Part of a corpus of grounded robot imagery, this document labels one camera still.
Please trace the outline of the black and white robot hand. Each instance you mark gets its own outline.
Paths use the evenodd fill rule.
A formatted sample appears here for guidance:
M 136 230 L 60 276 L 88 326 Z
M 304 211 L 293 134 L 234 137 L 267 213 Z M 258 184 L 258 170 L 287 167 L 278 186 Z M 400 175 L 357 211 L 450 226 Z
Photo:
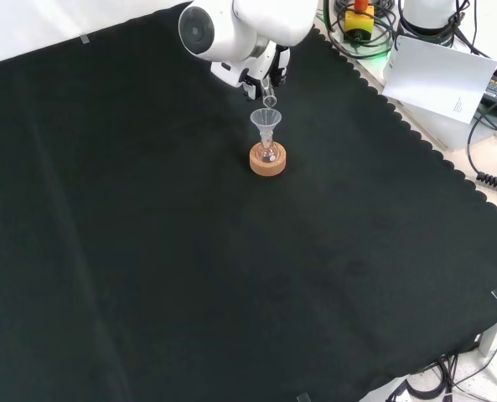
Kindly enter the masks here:
M 275 88 L 285 83 L 290 55 L 290 48 L 269 42 L 257 57 L 212 62 L 210 71 L 227 85 L 241 88 L 249 101 L 261 100 L 264 107 L 274 108 Z

